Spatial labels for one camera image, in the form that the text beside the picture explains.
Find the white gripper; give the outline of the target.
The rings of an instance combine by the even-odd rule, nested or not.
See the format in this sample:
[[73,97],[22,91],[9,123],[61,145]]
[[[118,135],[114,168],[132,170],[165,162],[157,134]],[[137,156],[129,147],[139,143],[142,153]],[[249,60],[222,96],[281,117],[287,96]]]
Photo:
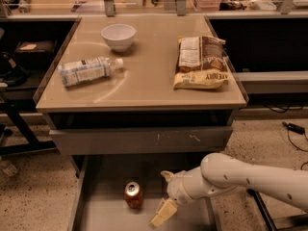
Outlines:
[[149,225],[158,228],[172,218],[178,209],[178,205],[193,203],[197,199],[214,197],[231,192],[235,186],[218,186],[203,177],[200,167],[172,173],[163,170],[161,175],[167,181],[168,199],[162,198],[158,209],[149,221]]

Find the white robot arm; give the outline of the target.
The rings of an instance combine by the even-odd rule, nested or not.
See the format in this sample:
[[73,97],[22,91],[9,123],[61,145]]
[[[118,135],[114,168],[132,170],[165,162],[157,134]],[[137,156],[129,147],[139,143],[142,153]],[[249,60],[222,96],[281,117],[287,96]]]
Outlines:
[[244,187],[308,212],[308,171],[253,165],[221,153],[205,156],[199,167],[172,173],[163,170],[167,199],[150,220],[154,228],[169,220],[180,205]]

